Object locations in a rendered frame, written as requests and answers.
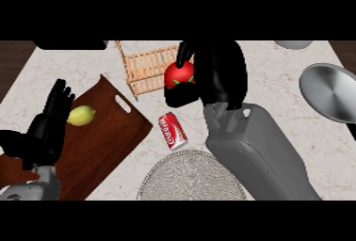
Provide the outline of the black appliance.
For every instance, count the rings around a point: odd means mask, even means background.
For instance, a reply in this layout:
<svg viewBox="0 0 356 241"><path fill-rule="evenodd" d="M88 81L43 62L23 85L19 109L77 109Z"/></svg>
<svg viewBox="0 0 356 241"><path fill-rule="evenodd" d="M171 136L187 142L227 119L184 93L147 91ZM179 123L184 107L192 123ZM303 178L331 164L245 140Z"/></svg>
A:
<svg viewBox="0 0 356 241"><path fill-rule="evenodd" d="M106 40L35 40L43 50L105 50Z"/></svg>

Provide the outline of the dark brown cutting board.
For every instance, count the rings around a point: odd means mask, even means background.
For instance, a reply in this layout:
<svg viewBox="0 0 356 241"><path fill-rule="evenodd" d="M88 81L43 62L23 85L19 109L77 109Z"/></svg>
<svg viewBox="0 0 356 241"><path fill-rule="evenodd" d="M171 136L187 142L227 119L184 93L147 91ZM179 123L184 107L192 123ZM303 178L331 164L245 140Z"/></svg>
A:
<svg viewBox="0 0 356 241"><path fill-rule="evenodd" d="M96 115L84 126L66 122L62 153L54 164L60 181L57 201L87 198L152 130L153 125L139 110L125 110L115 103L118 95L112 84L100 79L87 93L75 96L71 111L88 105ZM20 158L0 155L0 188L37 179L34 170L22 169Z"/></svg>

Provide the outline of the yellow lemon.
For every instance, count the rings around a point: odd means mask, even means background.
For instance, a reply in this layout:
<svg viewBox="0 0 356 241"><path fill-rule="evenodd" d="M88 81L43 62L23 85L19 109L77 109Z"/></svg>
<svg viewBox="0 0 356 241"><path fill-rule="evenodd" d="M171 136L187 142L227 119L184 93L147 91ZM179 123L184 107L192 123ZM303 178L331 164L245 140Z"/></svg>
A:
<svg viewBox="0 0 356 241"><path fill-rule="evenodd" d="M66 122L74 126L84 126L93 121L94 115L96 110L88 105L81 105L69 112Z"/></svg>

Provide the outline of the red tomato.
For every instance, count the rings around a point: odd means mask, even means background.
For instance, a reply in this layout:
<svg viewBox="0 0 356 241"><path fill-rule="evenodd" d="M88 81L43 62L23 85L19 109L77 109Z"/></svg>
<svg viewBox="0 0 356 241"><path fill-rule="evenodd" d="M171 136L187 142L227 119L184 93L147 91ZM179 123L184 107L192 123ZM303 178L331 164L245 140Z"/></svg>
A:
<svg viewBox="0 0 356 241"><path fill-rule="evenodd" d="M176 64L171 64L164 73L164 84L167 88L173 88L183 82L195 82L195 66L189 61L183 62L183 66L180 68Z"/></svg>

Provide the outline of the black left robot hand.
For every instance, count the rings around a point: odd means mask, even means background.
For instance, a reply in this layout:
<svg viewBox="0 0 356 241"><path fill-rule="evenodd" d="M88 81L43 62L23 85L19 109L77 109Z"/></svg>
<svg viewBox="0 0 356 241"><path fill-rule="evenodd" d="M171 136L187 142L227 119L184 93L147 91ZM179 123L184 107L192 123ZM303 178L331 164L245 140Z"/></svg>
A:
<svg viewBox="0 0 356 241"><path fill-rule="evenodd" d="M22 159L22 169L53 166L63 146L65 126L75 94L59 79L51 87L43 112L35 115L28 132L0 130L4 155Z"/></svg>

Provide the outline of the silver pan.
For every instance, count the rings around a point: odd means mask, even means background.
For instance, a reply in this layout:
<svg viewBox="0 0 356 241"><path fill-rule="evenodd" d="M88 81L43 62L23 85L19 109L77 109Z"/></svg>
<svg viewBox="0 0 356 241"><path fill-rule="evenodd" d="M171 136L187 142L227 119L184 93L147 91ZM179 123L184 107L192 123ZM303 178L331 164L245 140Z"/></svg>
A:
<svg viewBox="0 0 356 241"><path fill-rule="evenodd" d="M356 74L331 63L314 63L300 75L298 89L316 112L345 125L356 140Z"/></svg>

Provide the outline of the grey round woven placemat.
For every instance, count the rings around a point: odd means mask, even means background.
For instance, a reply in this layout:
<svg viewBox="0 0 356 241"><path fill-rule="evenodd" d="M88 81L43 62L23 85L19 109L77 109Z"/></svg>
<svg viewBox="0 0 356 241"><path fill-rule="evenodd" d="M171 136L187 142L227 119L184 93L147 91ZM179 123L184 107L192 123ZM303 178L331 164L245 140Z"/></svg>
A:
<svg viewBox="0 0 356 241"><path fill-rule="evenodd" d="M179 151L153 165L139 188L140 201L244 201L241 182L214 156Z"/></svg>

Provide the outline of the red soda can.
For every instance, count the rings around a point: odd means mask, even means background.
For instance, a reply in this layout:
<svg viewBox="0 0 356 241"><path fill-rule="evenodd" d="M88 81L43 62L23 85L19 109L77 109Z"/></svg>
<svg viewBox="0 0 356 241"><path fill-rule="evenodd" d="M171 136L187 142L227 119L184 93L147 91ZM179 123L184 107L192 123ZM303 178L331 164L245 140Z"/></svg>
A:
<svg viewBox="0 0 356 241"><path fill-rule="evenodd" d="M167 112L158 118L158 125L168 148L174 151L187 143L187 137L179 124L177 116L173 112Z"/></svg>

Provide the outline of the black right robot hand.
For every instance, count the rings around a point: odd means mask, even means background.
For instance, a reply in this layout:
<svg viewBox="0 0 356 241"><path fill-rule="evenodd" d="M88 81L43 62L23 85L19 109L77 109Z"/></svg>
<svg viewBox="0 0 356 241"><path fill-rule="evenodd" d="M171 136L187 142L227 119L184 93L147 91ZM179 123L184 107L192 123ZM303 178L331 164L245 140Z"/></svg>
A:
<svg viewBox="0 0 356 241"><path fill-rule="evenodd" d="M181 107L196 100L202 105L227 103L227 110L242 107L248 93L248 71L241 46L235 40L184 40L177 48L174 68L195 58L190 83L164 87L165 104Z"/></svg>

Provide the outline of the wooden tiered shelf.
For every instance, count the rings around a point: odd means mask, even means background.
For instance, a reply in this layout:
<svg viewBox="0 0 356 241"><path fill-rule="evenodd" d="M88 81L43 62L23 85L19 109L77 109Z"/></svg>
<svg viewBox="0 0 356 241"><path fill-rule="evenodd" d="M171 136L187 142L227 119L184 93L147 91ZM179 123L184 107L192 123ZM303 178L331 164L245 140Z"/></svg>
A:
<svg viewBox="0 0 356 241"><path fill-rule="evenodd" d="M164 73L176 62L179 47L170 45L149 51L124 54L122 42L115 42L122 58L125 82L133 97L164 88Z"/></svg>

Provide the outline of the grey bowl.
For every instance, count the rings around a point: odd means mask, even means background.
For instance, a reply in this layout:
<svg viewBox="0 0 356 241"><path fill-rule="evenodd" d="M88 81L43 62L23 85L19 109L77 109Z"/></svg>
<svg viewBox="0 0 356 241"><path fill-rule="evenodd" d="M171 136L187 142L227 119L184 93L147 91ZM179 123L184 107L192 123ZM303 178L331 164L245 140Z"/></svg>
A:
<svg viewBox="0 0 356 241"><path fill-rule="evenodd" d="M285 49L300 50L304 49L310 44L310 40L276 40L276 45Z"/></svg>

